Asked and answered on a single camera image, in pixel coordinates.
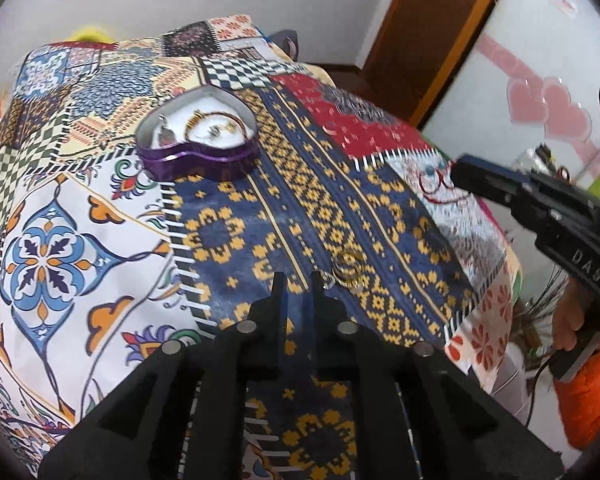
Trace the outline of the person's right hand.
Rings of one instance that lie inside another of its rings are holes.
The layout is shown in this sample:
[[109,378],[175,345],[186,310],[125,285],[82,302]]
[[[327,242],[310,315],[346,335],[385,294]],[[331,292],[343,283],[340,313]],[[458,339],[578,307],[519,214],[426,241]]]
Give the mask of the person's right hand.
[[553,347],[571,351],[578,342],[585,313],[592,304],[592,295],[575,278],[570,278],[553,314]]

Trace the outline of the orange sleeve forearm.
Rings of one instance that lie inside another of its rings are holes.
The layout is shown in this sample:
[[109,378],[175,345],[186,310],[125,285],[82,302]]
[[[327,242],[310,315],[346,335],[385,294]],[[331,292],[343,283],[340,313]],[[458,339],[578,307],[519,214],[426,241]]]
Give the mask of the orange sleeve forearm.
[[586,361],[571,382],[554,381],[558,410],[569,445],[587,448],[600,433],[600,350]]

